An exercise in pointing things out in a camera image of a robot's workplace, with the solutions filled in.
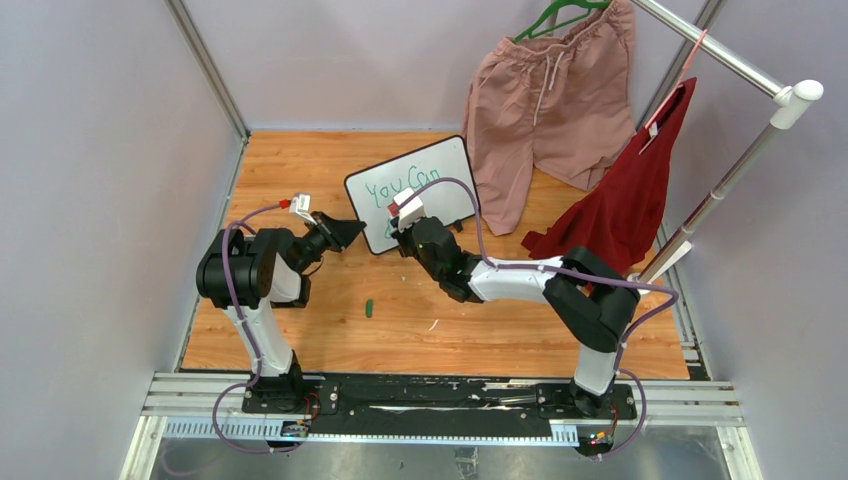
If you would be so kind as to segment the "small black-framed whiteboard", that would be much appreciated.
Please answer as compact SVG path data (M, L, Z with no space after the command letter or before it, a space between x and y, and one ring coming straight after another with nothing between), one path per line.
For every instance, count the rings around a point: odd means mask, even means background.
M465 140L454 135L436 143L408 152L348 175L344 180L346 192L357 218L366 224L364 238L373 255L387 253L397 247L391 237L389 205L394 197L411 188L444 178L447 181L427 189L419 198L427 215L445 225L474 215L466 193L476 193L471 162ZM463 185L458 186L450 179Z

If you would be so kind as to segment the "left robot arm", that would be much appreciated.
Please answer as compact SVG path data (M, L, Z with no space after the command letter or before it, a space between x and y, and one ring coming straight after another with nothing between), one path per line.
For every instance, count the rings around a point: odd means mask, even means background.
M321 211L309 215L306 232L286 228L253 230L244 220L220 230L199 262L201 297L223 311L236 327L251 359L245 387L247 413L296 413L314 404L294 349L274 312L303 308L310 298L308 268L327 252L341 253L364 232L360 220L338 220Z

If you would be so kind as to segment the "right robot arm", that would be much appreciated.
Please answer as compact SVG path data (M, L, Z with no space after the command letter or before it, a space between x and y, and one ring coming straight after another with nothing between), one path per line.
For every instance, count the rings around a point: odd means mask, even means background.
M486 261L460 248L434 217L405 228L391 222L402 256L415 259L451 299L487 303L520 300L545 304L579 342L578 365L569 384L569 403L596 417L611 403L616 361L626 328L640 299L623 278L584 247L523 265Z

